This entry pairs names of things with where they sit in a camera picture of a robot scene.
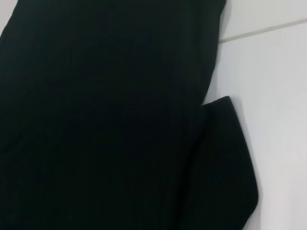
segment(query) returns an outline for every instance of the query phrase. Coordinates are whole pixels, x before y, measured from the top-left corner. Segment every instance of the white tile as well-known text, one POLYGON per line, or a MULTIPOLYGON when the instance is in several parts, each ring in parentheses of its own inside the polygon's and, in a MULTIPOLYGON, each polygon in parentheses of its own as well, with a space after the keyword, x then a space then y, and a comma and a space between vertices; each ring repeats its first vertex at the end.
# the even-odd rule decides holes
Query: white tile
POLYGON ((307 229, 307 23, 220 45, 206 98, 230 95, 260 183, 247 230, 307 229))
POLYGON ((227 0, 221 38, 307 18, 306 0, 227 0))
POLYGON ((0 0, 0 35, 8 23, 16 4, 17 0, 0 0))

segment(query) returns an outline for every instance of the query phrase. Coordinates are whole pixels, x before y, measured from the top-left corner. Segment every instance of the white tile floor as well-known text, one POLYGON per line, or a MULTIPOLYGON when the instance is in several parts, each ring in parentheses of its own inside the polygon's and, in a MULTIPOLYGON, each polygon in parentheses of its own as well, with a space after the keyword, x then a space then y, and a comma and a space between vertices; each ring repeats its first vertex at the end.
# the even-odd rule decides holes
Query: white tile floor
MULTIPOLYGON (((16 0, 0 0, 0 33, 16 0)), ((306 0, 228 0, 221 39, 307 18, 306 0)), ((307 23, 226 42, 206 101, 230 95, 260 186, 246 230, 307 229, 307 23)))

